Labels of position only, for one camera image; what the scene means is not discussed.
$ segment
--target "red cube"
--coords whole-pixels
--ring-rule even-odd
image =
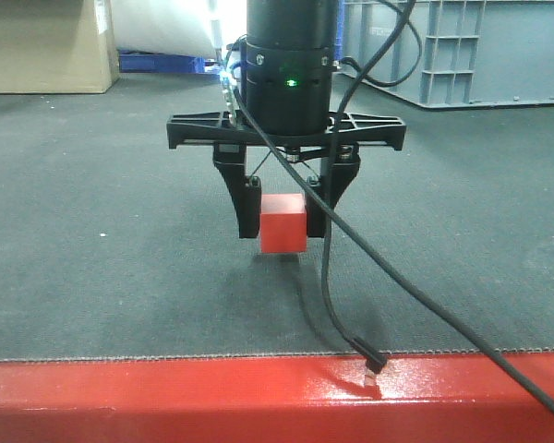
[[[265,194],[260,203],[260,251],[306,252],[306,201],[302,194]]]

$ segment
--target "blue plastic crate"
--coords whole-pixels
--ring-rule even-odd
[[[201,74],[205,72],[205,59],[186,55],[119,52],[121,72],[165,72]]]
[[[344,2],[344,55],[364,65],[398,18],[377,0]],[[554,104],[554,1],[419,0],[412,21],[423,57],[409,79],[383,90],[430,109]],[[416,57],[405,33],[370,75],[394,80]]]

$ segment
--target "floor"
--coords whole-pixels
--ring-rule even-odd
[[[167,149],[170,114],[222,108],[205,76],[0,96],[0,361],[349,351],[320,301],[321,241],[261,255],[211,148]],[[409,129],[402,152],[362,150],[341,214],[497,348],[554,350],[554,107],[428,112],[364,87],[350,110]],[[259,175],[296,191],[275,161]],[[471,349],[339,232],[334,251],[337,310],[378,348]]]

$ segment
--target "cardboard box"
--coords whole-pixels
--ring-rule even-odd
[[[109,0],[0,0],[0,93],[105,92],[118,77]]]

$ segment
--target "red metal frame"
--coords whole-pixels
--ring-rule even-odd
[[[554,397],[554,353],[510,360]],[[554,443],[481,355],[0,364],[0,443]]]

